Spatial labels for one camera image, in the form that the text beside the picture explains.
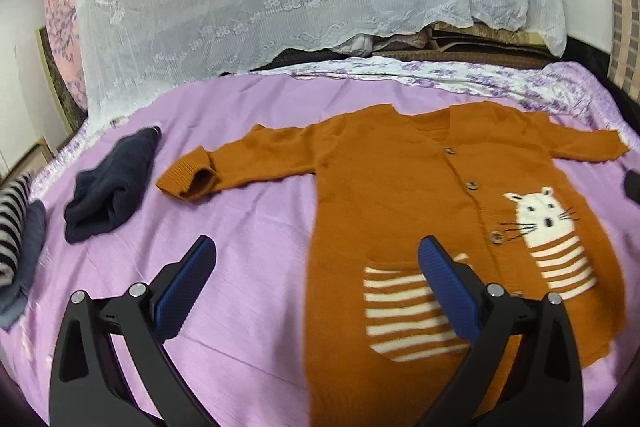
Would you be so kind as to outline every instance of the folded dark blue cloth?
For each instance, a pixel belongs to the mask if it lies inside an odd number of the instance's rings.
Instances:
[[[111,232],[140,207],[160,137],[156,126],[121,138],[100,165],[78,173],[74,198],[65,208],[68,243]]]
[[[0,328],[8,331],[27,306],[29,291],[42,253],[47,216],[42,201],[27,206],[20,242],[20,263],[9,286],[0,288]]]

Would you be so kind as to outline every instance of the pink floral fabric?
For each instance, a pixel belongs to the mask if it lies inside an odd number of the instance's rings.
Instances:
[[[49,44],[58,71],[73,99],[86,111],[76,0],[46,0],[45,17]]]

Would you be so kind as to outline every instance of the wall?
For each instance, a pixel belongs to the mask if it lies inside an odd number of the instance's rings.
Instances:
[[[55,149],[67,135],[38,52],[44,23],[44,0],[0,0],[0,152],[9,166],[39,137]]]

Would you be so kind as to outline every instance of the white bear applique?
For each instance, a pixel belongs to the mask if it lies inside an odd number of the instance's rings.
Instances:
[[[516,203],[516,231],[549,286],[567,300],[592,288],[597,280],[575,233],[571,209],[564,210],[551,187],[520,196],[504,195]]]

